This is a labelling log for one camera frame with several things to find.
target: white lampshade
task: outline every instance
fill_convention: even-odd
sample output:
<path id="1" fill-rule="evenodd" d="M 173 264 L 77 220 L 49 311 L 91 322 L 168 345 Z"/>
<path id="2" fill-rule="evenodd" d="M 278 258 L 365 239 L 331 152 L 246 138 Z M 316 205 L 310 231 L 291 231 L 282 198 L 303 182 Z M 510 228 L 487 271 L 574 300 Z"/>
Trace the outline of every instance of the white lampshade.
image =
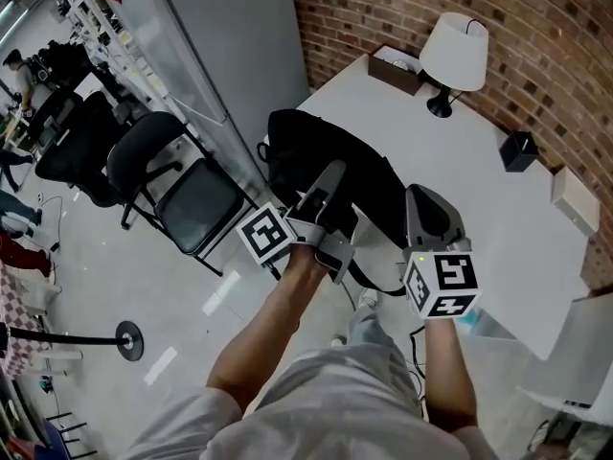
<path id="1" fill-rule="evenodd" d="M 444 13 L 421 50 L 421 66 L 449 88 L 479 90 L 486 83 L 488 41 L 488 30 L 480 22 L 460 13 Z"/>

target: black cap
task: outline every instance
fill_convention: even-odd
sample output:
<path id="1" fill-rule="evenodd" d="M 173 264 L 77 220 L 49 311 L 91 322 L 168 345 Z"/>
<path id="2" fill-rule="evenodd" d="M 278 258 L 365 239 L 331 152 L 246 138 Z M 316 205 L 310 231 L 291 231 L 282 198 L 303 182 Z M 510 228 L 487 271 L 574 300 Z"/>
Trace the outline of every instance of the black cap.
<path id="1" fill-rule="evenodd" d="M 9 65 L 11 63 L 16 63 L 17 61 L 21 61 L 21 53 L 19 53 L 19 50 L 12 50 L 2 64 Z"/>

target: table lamp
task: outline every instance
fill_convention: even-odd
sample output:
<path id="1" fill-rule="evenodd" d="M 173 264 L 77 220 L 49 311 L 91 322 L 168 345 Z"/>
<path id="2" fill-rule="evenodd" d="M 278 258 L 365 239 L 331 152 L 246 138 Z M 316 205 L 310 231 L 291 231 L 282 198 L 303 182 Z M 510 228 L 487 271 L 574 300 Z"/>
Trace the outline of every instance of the table lamp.
<path id="1" fill-rule="evenodd" d="M 488 40 L 488 30 L 478 20 L 455 12 L 441 15 L 420 54 L 425 72 L 441 84 L 441 93 L 427 103 L 432 114 L 451 116 L 452 88 L 471 92 L 484 86 Z"/>

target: checkered tablecloth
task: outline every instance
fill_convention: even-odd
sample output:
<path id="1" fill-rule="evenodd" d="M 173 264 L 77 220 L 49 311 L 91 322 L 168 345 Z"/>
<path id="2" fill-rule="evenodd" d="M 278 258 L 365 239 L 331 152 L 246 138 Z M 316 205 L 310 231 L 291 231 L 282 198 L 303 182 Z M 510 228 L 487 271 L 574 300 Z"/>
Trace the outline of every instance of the checkered tablecloth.
<path id="1" fill-rule="evenodd" d="M 0 262 L 0 320 L 9 327 L 38 331 L 36 323 L 21 303 L 14 278 L 7 272 L 2 262 Z M 46 351 L 50 348 L 47 342 L 9 337 L 9 349 L 4 359 L 0 359 L 2 370 L 9 379 L 13 380 L 30 366 L 32 353 Z"/>

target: blue chair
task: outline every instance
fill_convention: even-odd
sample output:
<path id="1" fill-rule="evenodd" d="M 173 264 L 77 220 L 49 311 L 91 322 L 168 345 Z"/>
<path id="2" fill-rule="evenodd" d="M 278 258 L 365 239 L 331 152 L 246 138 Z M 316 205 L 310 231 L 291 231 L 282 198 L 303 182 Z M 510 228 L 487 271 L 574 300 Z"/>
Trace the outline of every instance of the blue chair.
<path id="1" fill-rule="evenodd" d="M 65 414 L 58 414 L 57 416 L 52 416 L 43 420 L 43 426 L 45 428 L 45 433 L 47 433 L 50 446 L 48 448 L 44 448 L 36 445 L 34 447 L 34 460 L 77 460 L 78 458 L 84 458 L 86 456 L 91 456 L 94 453 L 98 453 L 96 450 L 92 450 L 88 451 L 87 453 L 82 453 L 81 455 L 72 456 L 70 454 L 70 451 L 66 445 L 69 443 L 76 443 L 79 441 L 79 439 L 76 438 L 73 440 L 64 440 L 64 437 L 62 436 L 63 433 L 84 427 L 87 425 L 87 423 L 65 427 L 64 429 L 57 429 L 51 424 L 51 421 L 53 419 L 70 416 L 71 414 L 71 412 L 67 412 Z"/>

